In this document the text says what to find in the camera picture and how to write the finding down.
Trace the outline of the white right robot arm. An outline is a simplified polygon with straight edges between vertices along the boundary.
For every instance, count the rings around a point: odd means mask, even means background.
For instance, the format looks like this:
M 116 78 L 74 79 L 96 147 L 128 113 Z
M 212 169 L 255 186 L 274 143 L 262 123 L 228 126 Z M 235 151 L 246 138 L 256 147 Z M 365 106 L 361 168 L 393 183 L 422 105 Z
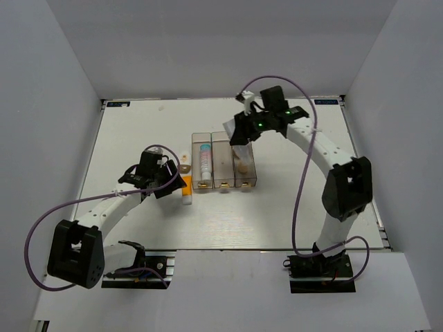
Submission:
M 310 257 L 313 269 L 322 276 L 336 270 L 345 244 L 350 242 L 350 228 L 367 204 L 372 201 L 372 168 L 366 157 L 357 158 L 343 151 L 317 128 L 317 117 L 302 107 L 290 107 L 282 88 L 274 86 L 261 91 L 262 106 L 255 103 L 249 91 L 236 95 L 244 109 L 224 123 L 230 145 L 245 165 L 252 161 L 248 145 L 265 131 L 275 131 L 301 148 L 306 163 L 314 163 L 326 183 L 321 200 L 326 218 Z

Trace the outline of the teal pink gradient tube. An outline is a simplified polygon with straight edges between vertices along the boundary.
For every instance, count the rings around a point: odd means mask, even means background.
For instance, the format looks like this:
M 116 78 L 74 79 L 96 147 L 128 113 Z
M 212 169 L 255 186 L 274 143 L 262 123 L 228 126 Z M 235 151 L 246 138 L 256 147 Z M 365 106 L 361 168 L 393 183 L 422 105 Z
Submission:
M 212 149 L 210 144 L 202 144 L 199 150 L 201 179 L 210 181 L 212 178 Z

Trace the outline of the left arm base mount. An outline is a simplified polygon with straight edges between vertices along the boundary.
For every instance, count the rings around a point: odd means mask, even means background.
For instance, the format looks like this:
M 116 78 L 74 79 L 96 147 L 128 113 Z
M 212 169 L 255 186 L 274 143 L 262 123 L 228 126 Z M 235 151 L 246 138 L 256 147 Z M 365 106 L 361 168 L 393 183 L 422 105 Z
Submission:
M 102 288 L 166 289 L 172 281 L 175 251 L 148 250 L 133 241 L 106 246 Z

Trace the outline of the beige makeup sponge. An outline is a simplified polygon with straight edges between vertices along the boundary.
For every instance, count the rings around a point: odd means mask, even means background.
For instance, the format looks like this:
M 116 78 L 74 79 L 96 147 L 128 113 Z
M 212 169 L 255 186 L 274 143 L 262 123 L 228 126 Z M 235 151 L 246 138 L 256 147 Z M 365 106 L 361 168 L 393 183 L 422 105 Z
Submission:
M 237 165 L 237 171 L 240 174 L 247 174 L 249 172 L 249 165 L 239 162 Z

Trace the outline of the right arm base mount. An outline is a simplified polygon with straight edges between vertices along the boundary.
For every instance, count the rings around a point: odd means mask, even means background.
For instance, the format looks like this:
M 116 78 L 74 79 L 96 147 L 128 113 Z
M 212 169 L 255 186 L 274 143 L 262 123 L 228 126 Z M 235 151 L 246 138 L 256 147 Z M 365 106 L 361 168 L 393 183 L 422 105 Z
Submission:
M 333 257 L 288 256 L 282 263 L 289 272 L 292 294 L 355 293 L 349 255 L 342 251 Z

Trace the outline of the clear white cosmetic tube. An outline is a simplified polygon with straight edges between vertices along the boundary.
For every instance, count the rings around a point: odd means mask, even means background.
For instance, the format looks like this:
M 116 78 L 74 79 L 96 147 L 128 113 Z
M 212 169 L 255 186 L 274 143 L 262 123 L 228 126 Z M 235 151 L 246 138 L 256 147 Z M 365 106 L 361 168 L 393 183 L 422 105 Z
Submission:
M 235 133 L 235 120 L 231 119 L 223 124 L 224 130 L 228 136 L 228 139 L 231 140 Z

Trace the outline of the orange cream tube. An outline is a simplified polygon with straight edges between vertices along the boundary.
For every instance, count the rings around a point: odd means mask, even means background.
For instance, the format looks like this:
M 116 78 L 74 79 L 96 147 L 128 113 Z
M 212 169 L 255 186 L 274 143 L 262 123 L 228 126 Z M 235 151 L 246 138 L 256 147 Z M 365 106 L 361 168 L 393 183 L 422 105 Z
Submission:
M 192 176 L 186 175 L 182 177 L 186 186 L 181 188 L 182 193 L 182 204 L 191 205 L 192 204 Z

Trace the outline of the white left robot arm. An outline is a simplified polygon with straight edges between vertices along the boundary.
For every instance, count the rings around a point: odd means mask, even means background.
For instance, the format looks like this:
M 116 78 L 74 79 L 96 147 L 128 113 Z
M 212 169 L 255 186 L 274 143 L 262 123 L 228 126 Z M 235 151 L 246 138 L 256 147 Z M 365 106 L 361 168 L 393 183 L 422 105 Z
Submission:
M 146 264 L 144 246 L 127 240 L 105 245 L 115 226 L 150 195 L 156 199 L 185 187 L 177 156 L 160 147 L 146 149 L 137 164 L 118 179 L 111 194 L 73 221 L 60 221 L 54 231 L 47 271 L 52 277 L 83 288 L 93 288 L 100 278 L 164 276 Z

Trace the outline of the round white powder puff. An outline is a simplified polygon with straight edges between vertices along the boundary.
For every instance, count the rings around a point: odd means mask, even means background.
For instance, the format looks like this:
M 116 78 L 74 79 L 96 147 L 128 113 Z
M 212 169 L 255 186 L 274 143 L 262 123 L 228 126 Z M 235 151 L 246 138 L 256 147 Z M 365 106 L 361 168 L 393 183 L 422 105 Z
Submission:
M 233 145 L 232 148 L 239 159 L 247 160 L 251 157 L 248 145 Z

